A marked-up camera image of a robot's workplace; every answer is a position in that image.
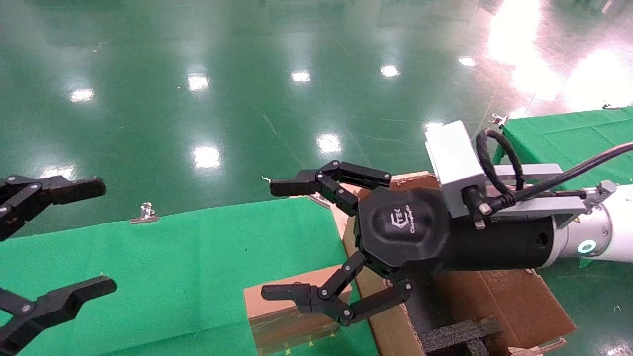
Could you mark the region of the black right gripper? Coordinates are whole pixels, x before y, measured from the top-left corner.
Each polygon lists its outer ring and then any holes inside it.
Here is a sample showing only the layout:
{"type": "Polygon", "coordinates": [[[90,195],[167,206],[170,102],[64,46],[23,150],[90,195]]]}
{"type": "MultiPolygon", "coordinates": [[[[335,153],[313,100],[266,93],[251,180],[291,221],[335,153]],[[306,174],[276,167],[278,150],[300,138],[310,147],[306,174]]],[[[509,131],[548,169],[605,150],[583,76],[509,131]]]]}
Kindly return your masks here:
{"type": "Polygon", "coordinates": [[[292,179],[271,180],[276,197],[316,192],[348,216],[356,216],[358,250],[321,286],[295,282],[264,285],[267,301],[289,300],[300,313],[322,313],[341,326],[367,320],[407,301],[409,279],[352,304],[340,295],[368,267],[383,278],[403,275],[534,269],[544,266],[554,246],[554,224],[545,217],[488,223],[477,229],[466,217],[452,218],[438,189],[387,189],[392,175],[333,160],[318,169],[300,170],[292,179]],[[341,184],[372,191],[358,198],[341,184]]]}

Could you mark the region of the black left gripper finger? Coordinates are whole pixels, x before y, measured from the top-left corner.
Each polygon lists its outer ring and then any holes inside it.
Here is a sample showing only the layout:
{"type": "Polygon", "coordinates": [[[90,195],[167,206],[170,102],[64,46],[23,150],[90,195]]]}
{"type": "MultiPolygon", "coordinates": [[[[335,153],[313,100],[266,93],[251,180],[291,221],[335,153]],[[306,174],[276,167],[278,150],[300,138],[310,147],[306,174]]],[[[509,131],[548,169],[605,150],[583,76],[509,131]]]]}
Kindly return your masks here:
{"type": "Polygon", "coordinates": [[[117,291],[116,282],[98,276],[52,290],[35,301],[7,289],[0,291],[0,307],[11,319],[0,330],[0,352],[15,356],[44,330],[74,320],[88,301],[117,291]]]}
{"type": "Polygon", "coordinates": [[[0,184],[0,240],[13,237],[50,205],[90,200],[105,194],[106,185],[98,177],[70,181],[63,176],[9,176],[0,184]]]}

